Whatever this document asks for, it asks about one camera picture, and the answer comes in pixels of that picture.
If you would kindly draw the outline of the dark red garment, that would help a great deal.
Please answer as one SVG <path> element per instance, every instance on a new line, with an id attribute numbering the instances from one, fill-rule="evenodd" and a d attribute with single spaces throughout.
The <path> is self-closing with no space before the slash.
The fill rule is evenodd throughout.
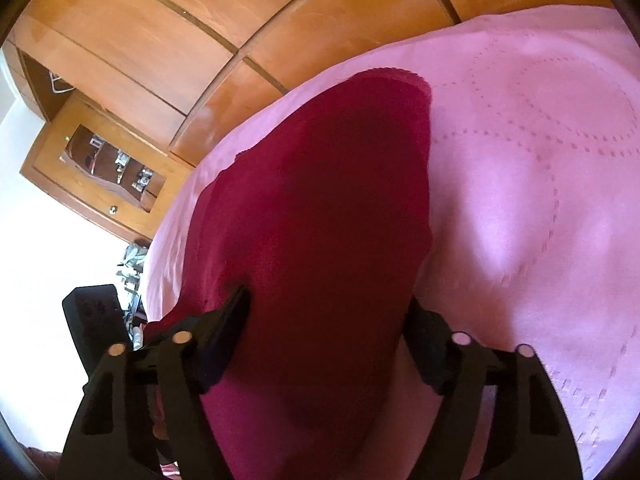
<path id="1" fill-rule="evenodd" d="M 334 479 L 382 410 L 431 247 L 431 90 L 397 68 L 299 107 L 198 196 L 175 307 L 155 336 L 252 295 L 238 348 L 203 396 L 238 479 Z"/>

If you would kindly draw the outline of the pink bedspread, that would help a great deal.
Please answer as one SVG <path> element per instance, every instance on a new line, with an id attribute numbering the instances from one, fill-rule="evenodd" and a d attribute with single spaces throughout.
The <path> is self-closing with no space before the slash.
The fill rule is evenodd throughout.
<path id="1" fill-rule="evenodd" d="M 376 68 L 431 90 L 432 242 L 410 300 L 483 346 L 531 346 L 582 476 L 596 478 L 639 414 L 639 48 L 612 9 L 473 18 L 351 58 L 248 118 L 192 172 L 152 241 L 149 325 L 177 303 L 201 192 L 299 107 Z M 400 335 L 382 410 L 334 479 L 406 478 L 441 403 Z"/>

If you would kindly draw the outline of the wooden wardrobe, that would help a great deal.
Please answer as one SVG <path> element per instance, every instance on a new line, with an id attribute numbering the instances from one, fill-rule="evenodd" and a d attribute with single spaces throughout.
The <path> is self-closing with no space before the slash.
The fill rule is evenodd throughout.
<path id="1" fill-rule="evenodd" d="M 196 164 L 325 68 L 482 14 L 610 0 L 28 0 L 8 41 Z"/>

